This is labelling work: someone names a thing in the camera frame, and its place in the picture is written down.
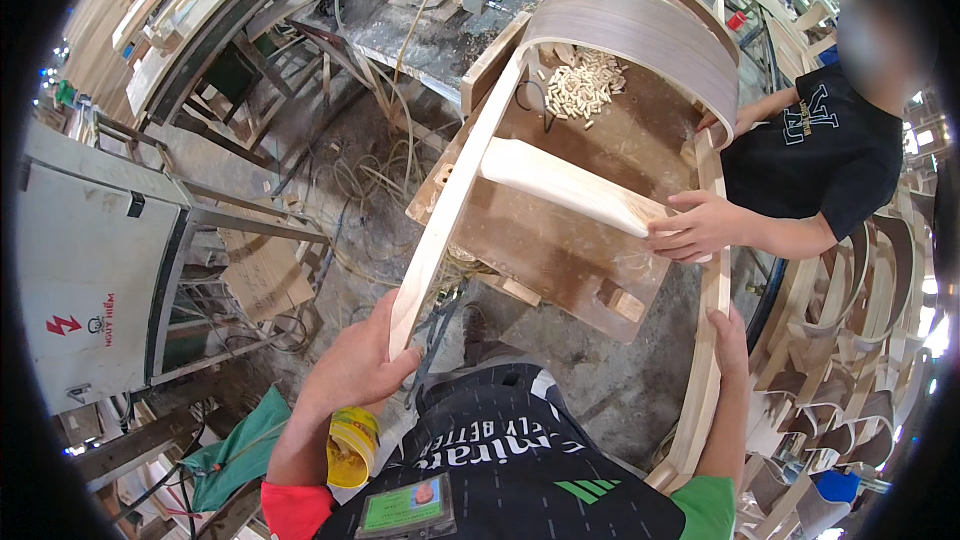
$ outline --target red sleeve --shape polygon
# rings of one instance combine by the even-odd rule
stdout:
[[[310,540],[333,512],[327,486],[260,485],[260,506],[277,540]]]

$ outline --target id badge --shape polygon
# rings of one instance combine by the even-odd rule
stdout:
[[[450,474],[367,496],[357,540],[425,540],[457,532]]]

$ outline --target hand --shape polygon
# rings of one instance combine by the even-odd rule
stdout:
[[[647,247],[657,256],[694,263],[724,246],[745,244],[751,210],[704,189],[681,192],[669,200],[675,207],[693,209],[647,224]]]
[[[363,407],[397,391],[417,370],[422,349],[408,348],[390,361],[390,313],[398,290],[376,301],[366,321],[340,332],[307,376],[296,406],[328,417],[343,407]]]
[[[737,308],[730,304],[729,317],[722,310],[708,308],[706,318],[717,329],[717,341],[714,352],[721,379],[746,380],[750,375],[747,355],[747,332],[743,317]]]
[[[750,128],[760,120],[755,105],[748,104],[736,110],[736,126],[733,127],[733,139],[736,140],[750,131]],[[702,131],[719,122],[717,115],[707,112],[700,123],[697,124],[697,131]]]

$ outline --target green cloth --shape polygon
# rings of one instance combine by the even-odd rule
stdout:
[[[734,481],[696,475],[670,495],[686,515],[679,540],[730,540],[734,529]]]
[[[281,393],[270,386],[253,412],[246,415],[225,440],[204,446],[187,456],[183,464],[195,473],[190,504],[194,512],[220,509],[234,490],[254,478],[267,475],[270,453],[283,431],[280,424],[289,418],[290,407]],[[216,463],[226,465],[219,472],[196,474],[210,471]]]
[[[70,85],[70,82],[66,79],[61,79],[60,83],[56,86],[56,93],[54,94],[54,101],[62,102],[67,106],[73,106],[73,99],[77,96],[77,89]]]

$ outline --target concrete floor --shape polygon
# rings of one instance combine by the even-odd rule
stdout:
[[[763,95],[762,73],[750,59],[742,59],[740,79],[741,104]],[[151,126],[148,133],[169,144],[179,174],[240,197],[264,197],[270,194],[265,191],[265,183],[269,189],[278,185],[279,173],[286,174],[290,155],[299,152],[306,141],[316,93],[307,90],[306,95],[309,98],[301,108],[294,109],[294,114],[288,115],[264,142],[271,152],[281,155],[278,170],[251,165],[177,128]],[[414,109],[414,118],[431,126],[438,119],[451,121],[450,109],[443,109],[444,113],[425,111],[430,105],[436,108],[437,101],[427,107],[421,103],[419,113]],[[443,134],[450,137],[454,130],[447,128]],[[303,167],[286,188],[286,193],[304,198],[307,213],[317,217],[331,237],[339,233],[340,254],[348,255],[366,276],[381,281],[370,282],[332,266],[315,302],[323,325],[308,350],[283,354],[264,348],[247,357],[253,369],[267,382],[276,382],[291,403],[311,367],[338,333],[365,318],[388,285],[402,281],[419,239],[422,228],[407,218],[383,190],[366,199],[361,210],[359,201],[348,200],[333,180],[332,165],[337,159],[352,165],[368,152],[382,159],[390,142],[376,102],[365,93],[324,133],[312,167]],[[420,155],[426,171],[437,156],[430,149]],[[762,260],[767,266],[772,261],[768,256]],[[749,322],[759,299],[745,287],[762,284],[763,273],[748,251],[738,248],[733,250],[732,271],[733,301]],[[493,336],[529,351],[549,366],[570,411],[602,449],[647,470],[654,450],[680,414],[690,371],[699,289],[698,266],[672,264],[636,340],[629,345],[611,340],[555,306],[526,306],[480,282],[470,283],[465,300],[476,301],[485,311]],[[423,338],[418,336],[414,341],[423,342]],[[432,370],[460,366],[462,351],[462,330],[459,316],[455,316]],[[392,397],[381,418],[381,461],[412,425],[412,415],[404,410],[402,398],[402,394]]]

